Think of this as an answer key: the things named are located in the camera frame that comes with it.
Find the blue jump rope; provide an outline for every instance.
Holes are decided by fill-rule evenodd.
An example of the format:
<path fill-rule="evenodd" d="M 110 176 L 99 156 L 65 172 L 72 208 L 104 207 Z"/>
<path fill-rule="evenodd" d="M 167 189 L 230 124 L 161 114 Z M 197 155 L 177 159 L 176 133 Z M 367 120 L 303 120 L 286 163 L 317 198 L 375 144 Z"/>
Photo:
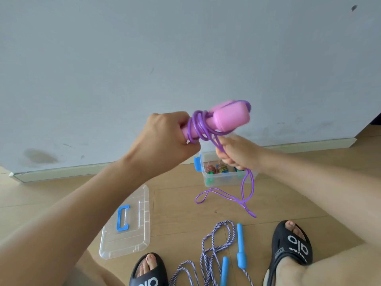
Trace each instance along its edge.
<path fill-rule="evenodd" d="M 215 233 L 222 226 L 226 226 L 228 233 L 229 233 L 229 236 L 228 236 L 225 244 L 220 245 L 220 246 L 216 246 L 215 242 L 214 242 Z M 252 282 L 249 274 L 246 272 L 247 260 L 246 260 L 246 254 L 245 254 L 245 246 L 243 244 L 242 224 L 237 224 L 237 235 L 238 235 L 238 253 L 237 253 L 238 267 L 241 268 L 241 270 L 244 272 L 247 279 L 249 280 L 250 285 L 253 286 L 253 282 Z M 209 237 L 212 237 L 212 247 L 209 249 L 205 249 L 205 241 Z M 222 267 L 221 267 L 221 264 L 217 259 L 217 253 L 221 252 L 223 250 L 226 250 L 230 245 L 233 244 L 235 238 L 236 238 L 236 229 L 235 229 L 234 223 L 232 221 L 229 221 L 229 220 L 219 222 L 214 227 L 213 231 L 210 234 L 208 234 L 205 238 L 203 238 L 203 240 L 202 240 L 202 253 L 201 253 L 201 257 L 200 257 L 200 266 L 201 266 L 201 272 L 202 272 L 202 278 L 204 281 L 204 286 L 210 286 L 210 285 L 212 285 L 212 286 L 227 286 L 227 276 L 228 276 L 227 274 L 228 274 L 228 269 L 229 269 L 229 258 L 225 256 L 222 259 Z M 216 277 L 214 276 L 214 273 L 213 273 L 213 260 L 216 260 L 217 265 L 218 265 L 218 270 L 219 270 L 219 274 L 221 277 L 220 284 L 217 283 Z M 185 264 L 191 264 L 192 265 L 196 284 L 197 284 L 197 286 L 200 286 L 200 282 L 198 280 L 198 275 L 196 272 L 196 266 L 190 260 L 184 261 L 183 263 L 181 263 L 178 266 L 176 272 L 172 275 L 171 279 L 169 280 L 169 286 L 175 286 L 176 285 L 177 277 L 180 274 L 180 272 L 182 272 L 182 271 L 185 271 L 188 274 L 190 284 L 192 286 L 195 286 L 193 279 L 192 279 L 192 276 L 191 276 L 191 273 L 184 266 Z"/>

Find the black footwear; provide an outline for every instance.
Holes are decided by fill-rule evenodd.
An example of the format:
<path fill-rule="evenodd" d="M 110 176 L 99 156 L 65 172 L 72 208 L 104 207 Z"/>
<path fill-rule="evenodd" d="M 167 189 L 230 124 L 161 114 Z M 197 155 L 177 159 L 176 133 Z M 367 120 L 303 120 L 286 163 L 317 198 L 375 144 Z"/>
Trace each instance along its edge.
<path fill-rule="evenodd" d="M 274 235 L 272 236 L 272 256 L 269 266 L 267 286 L 272 285 L 272 281 L 275 277 L 275 270 L 279 264 L 279 261 L 284 257 L 291 257 L 300 265 L 312 264 L 312 247 L 306 233 L 301 227 L 295 224 L 306 239 L 303 240 L 292 231 L 286 229 L 286 222 L 287 221 L 280 222 L 275 228 Z"/>
<path fill-rule="evenodd" d="M 148 273 L 135 277 L 136 271 L 140 266 L 141 262 L 147 257 L 148 254 L 153 254 L 156 257 L 157 267 L 150 270 Z M 130 286 L 168 286 L 168 277 L 165 269 L 165 265 L 160 256 L 156 253 L 147 253 L 142 256 L 139 261 L 135 264 L 134 270 L 132 270 L 130 278 Z"/>

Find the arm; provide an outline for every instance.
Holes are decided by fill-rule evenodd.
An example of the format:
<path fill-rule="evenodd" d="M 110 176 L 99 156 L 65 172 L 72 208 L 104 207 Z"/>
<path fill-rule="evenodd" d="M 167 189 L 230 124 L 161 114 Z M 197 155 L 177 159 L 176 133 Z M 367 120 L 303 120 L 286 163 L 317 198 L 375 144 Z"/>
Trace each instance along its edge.
<path fill-rule="evenodd" d="M 381 179 L 265 149 L 240 136 L 223 138 L 229 164 L 264 173 L 305 195 L 381 249 Z"/>
<path fill-rule="evenodd" d="M 3 240 L 0 285 L 62 285 L 132 192 L 197 153 L 200 145 L 186 144 L 180 130 L 188 118 L 184 112 L 152 115 L 125 156 Z"/>

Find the blue and white rope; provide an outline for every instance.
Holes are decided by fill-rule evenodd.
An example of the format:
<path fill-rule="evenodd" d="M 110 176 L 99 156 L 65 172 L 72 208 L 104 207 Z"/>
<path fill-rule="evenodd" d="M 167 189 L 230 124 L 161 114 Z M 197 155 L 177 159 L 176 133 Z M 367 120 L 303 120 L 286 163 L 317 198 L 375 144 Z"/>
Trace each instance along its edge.
<path fill-rule="evenodd" d="M 231 229 L 229 227 L 229 224 L 231 225 L 231 228 L 233 229 L 233 234 L 231 233 Z M 226 226 L 227 231 L 229 233 L 229 236 L 228 236 L 225 244 L 215 246 L 215 241 L 214 241 L 215 240 L 215 233 L 222 226 Z M 212 237 L 212 247 L 209 249 L 205 249 L 205 241 L 210 237 Z M 231 246 L 233 244 L 235 238 L 236 238 L 236 227 L 235 227 L 234 223 L 232 221 L 229 221 L 229 220 L 217 223 L 217 225 L 214 227 L 213 231 L 210 234 L 208 234 L 205 238 L 203 238 L 203 240 L 202 240 L 202 253 L 201 253 L 201 257 L 200 257 L 200 266 L 201 266 L 201 273 L 202 273 L 202 278 L 204 281 L 204 286 L 210 286 L 210 285 L 218 286 L 216 278 L 213 274 L 213 260 L 216 260 L 216 262 L 217 262 L 218 270 L 219 270 L 219 277 L 221 278 L 221 264 L 217 259 L 217 253 L 221 252 L 223 250 L 226 250 L 229 246 Z M 193 279 L 192 279 L 192 276 L 191 276 L 191 273 L 184 266 L 185 264 L 191 264 L 192 265 L 196 284 L 197 284 L 197 286 L 200 286 L 200 282 L 198 280 L 198 275 L 196 272 L 196 265 L 190 260 L 184 261 L 183 263 L 181 263 L 178 266 L 176 272 L 172 275 L 171 279 L 169 280 L 169 286 L 176 286 L 177 277 L 180 274 L 180 272 L 182 272 L 182 271 L 185 271 L 187 273 L 191 286 L 195 286 Z M 246 275 L 246 277 L 248 278 L 250 285 L 253 286 L 253 282 L 251 281 L 249 274 L 247 274 L 245 269 L 243 269 L 243 268 L 241 268 L 241 269 L 244 272 L 244 274 Z"/>

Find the baseboard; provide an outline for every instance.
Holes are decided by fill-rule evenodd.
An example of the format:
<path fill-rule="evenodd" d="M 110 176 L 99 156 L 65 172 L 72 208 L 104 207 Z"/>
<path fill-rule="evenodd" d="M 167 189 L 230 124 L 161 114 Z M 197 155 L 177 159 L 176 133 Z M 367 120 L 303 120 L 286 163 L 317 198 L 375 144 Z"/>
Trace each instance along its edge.
<path fill-rule="evenodd" d="M 266 146 L 283 153 L 301 153 L 305 151 L 320 151 L 324 149 L 349 148 L 356 141 L 355 138 L 330 139 L 323 141 L 311 141 L 307 143 L 290 143 L 275 146 Z M 193 163 L 193 157 L 182 164 Z M 9 177 L 21 183 L 52 180 L 56 178 L 67 178 L 80 175 L 95 175 L 109 163 L 98 163 L 93 165 L 80 165 L 77 167 L 54 168 L 51 170 L 37 170 L 26 173 L 10 173 Z"/>

